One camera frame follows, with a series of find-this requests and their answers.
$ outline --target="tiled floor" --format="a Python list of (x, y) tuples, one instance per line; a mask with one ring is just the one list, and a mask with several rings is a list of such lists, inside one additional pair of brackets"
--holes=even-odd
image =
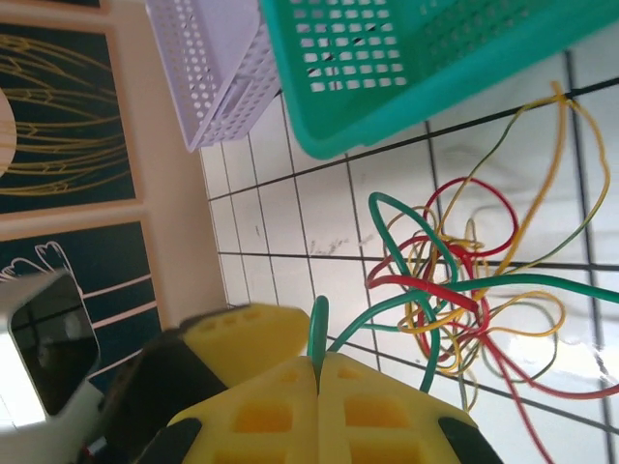
[[(468, 174), (520, 105), (550, 95), (551, 80), (562, 82), (598, 119), (613, 174), (619, 176), (618, 42), (619, 24), (378, 147), (358, 148), (329, 162), (303, 153), (277, 97), (248, 138), (202, 153), (228, 302), (253, 300), (310, 311), (315, 296), (324, 294), (332, 305), (329, 335), (337, 335), (368, 305), (397, 292), (393, 288), (368, 292), (364, 286), (365, 275), (381, 255), (368, 213), (368, 195), (381, 190), (408, 204), (424, 203), (437, 185)], [(519, 215), (527, 210), (549, 165), (555, 115), (552, 107), (527, 113), (478, 176), (502, 189)], [(571, 120), (569, 140), (555, 187), (516, 261), (533, 260), (560, 243), (579, 225), (599, 193), (602, 174), (593, 134)], [(442, 198), (443, 205), (448, 199)], [(619, 189), (612, 188), (587, 233), (534, 272), (616, 289), (619, 220), (614, 208), (618, 199)], [(504, 240), (509, 230), (504, 213), (475, 188), (464, 193), (447, 222), (448, 230), (462, 230), (473, 213), (482, 242), (491, 247)], [(407, 238), (411, 230), (402, 224), (395, 235)], [(509, 292), (517, 291), (494, 292), (492, 302), (504, 302)], [(560, 332), (558, 360), (543, 381), (576, 392), (596, 390), (604, 380), (616, 382), (618, 308), (555, 293), (566, 303), (569, 316)], [(517, 316), (506, 313), (501, 322), (536, 329), (537, 319), (526, 311), (524, 307)], [(376, 322), (395, 324), (401, 314), (394, 309)], [(552, 350), (545, 339), (531, 342), (499, 335), (496, 339), (530, 372)], [(343, 351), (413, 387), (420, 384), (422, 356), (407, 335), (359, 332)], [(605, 372), (600, 371), (596, 355), (603, 360)], [(543, 462), (504, 382), (481, 362), (474, 371), (481, 392), (472, 416), (505, 462)], [(519, 391), (558, 464), (619, 463), (619, 398), (576, 402), (526, 387)], [(460, 404), (457, 381), (451, 378), (438, 376), (431, 393)]]

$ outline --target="plastic basket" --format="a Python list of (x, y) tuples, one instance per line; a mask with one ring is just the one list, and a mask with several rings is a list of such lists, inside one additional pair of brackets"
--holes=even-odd
[(147, 0), (190, 151), (245, 136), (280, 90), (257, 0)]
[(617, 0), (262, 0), (293, 129), (373, 145), (619, 16)]

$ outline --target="dark teal artwork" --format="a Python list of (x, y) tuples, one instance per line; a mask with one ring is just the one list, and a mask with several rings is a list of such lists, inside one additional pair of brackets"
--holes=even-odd
[(99, 341), (91, 382), (105, 391), (116, 368), (161, 332), (140, 222), (0, 243), (0, 284), (33, 273), (73, 276)]
[(105, 34), (0, 22), (0, 215), (135, 198)]

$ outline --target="yellow plastic part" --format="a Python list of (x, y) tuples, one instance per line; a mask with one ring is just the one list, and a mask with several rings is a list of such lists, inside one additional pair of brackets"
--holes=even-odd
[(447, 403), (327, 354), (318, 396), (320, 464), (459, 464), (439, 426), (443, 417), (476, 426)]
[(187, 346), (227, 387), (299, 356), (310, 318), (298, 308), (269, 304), (208, 317), (183, 336)]
[(170, 424), (202, 422), (183, 464), (316, 464), (316, 395), (297, 358), (183, 411)]
[(202, 428), (183, 464), (459, 464), (438, 420), (459, 409), (328, 353), (285, 362), (177, 415)]

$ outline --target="tangled wires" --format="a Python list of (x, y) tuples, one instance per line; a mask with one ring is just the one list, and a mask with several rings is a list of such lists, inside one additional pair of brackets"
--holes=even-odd
[[(535, 445), (548, 463), (552, 463), (552, 459), (522, 406), (515, 383), (526, 383), (542, 392), (574, 400), (601, 398), (619, 392), (619, 386), (601, 391), (566, 392), (551, 389), (538, 382), (537, 379), (548, 371), (552, 363), (554, 363), (558, 344), (557, 332), (566, 320), (566, 309), (559, 299), (546, 291), (533, 290), (517, 295), (500, 306), (490, 307), (486, 297), (488, 290), (492, 287), (527, 284), (566, 289), (593, 298), (619, 303), (619, 293), (583, 285), (564, 278), (520, 273), (526, 268), (545, 261), (573, 240), (587, 226), (595, 213), (598, 212), (610, 185), (610, 170), (605, 159), (604, 142), (597, 123), (576, 101), (570, 101), (563, 95), (559, 84), (553, 83), (553, 89), (555, 92), (553, 97), (523, 106), (507, 126), (496, 146), (477, 164), (472, 172), (467, 177), (453, 179), (442, 186), (428, 200), (426, 205), (411, 208), (395, 198), (380, 192), (375, 192), (369, 197), (369, 210), (376, 229), (384, 242), (385, 258), (369, 273), (368, 281), (366, 282), (367, 287), (371, 289), (379, 285), (399, 285), (403, 292), (390, 300), (376, 304), (361, 314), (329, 348), (329, 351), (337, 351), (352, 334), (363, 328), (411, 334), (419, 344), (422, 353), (427, 357), (427, 369), (420, 386), (420, 390), (424, 392), (429, 391), (436, 370), (457, 376), (460, 382), (462, 382), (463, 375), (472, 376), (471, 366), (475, 360), (479, 358), (487, 360), (488, 357), (492, 357), (498, 369), (494, 369), (496, 374), (505, 379), (508, 389), (514, 397), (516, 407)], [(553, 103), (556, 103), (558, 107), (558, 134), (552, 163), (542, 187), (535, 196), (528, 212), (522, 220), (518, 220), (514, 208), (505, 195), (493, 186), (476, 179), (474, 176), (484, 162), (499, 149), (511, 127), (524, 112), (538, 106)], [(600, 164), (604, 172), (602, 192), (585, 220), (559, 246), (525, 266), (507, 271), (530, 223), (545, 201), (546, 195), (552, 187), (561, 165), (567, 131), (568, 108), (581, 115), (589, 123), (596, 136), (600, 151)], [(468, 220), (463, 238), (448, 235), (444, 230), (446, 217), (454, 208), (463, 189), (470, 184), (477, 184), (491, 192), (509, 213), (512, 233), (502, 245), (493, 249), (485, 249), (484, 245), (478, 241), (473, 219)], [(443, 191), (458, 185), (459, 188), (456, 195), (447, 207), (445, 215), (439, 221), (432, 210), (434, 202)], [(389, 223), (386, 223), (379, 213), (379, 203), (385, 203), (394, 207), (399, 211), (399, 214)], [(396, 221), (403, 217), (413, 219), (420, 229), (412, 234), (410, 239), (398, 245), (391, 236), (389, 229)], [(403, 253), (407, 250), (408, 257), (405, 258)], [(498, 267), (491, 273), (487, 259), (499, 253), (506, 254)], [(434, 276), (438, 264), (443, 262), (448, 268), (448, 279), (446, 281), (435, 281)], [(386, 269), (391, 270), (390, 275), (379, 275), (381, 271)], [(528, 333), (516, 328), (496, 327), (493, 325), (493, 320), (500, 313), (508, 310), (513, 305), (519, 305), (523, 301), (532, 299), (542, 299), (556, 305), (558, 316), (553, 317), (550, 312), (543, 309), (550, 325), (548, 330)], [(381, 312), (402, 305), (404, 305), (405, 311), (397, 327), (381, 326), (368, 322), (372, 317)], [(552, 336), (555, 343), (554, 356), (540, 372), (529, 376), (496, 345), (491, 337), (496, 332), (531, 337)], [(469, 403), (464, 397), (462, 407), (465, 410), (470, 410), (474, 402), (475, 398)]]

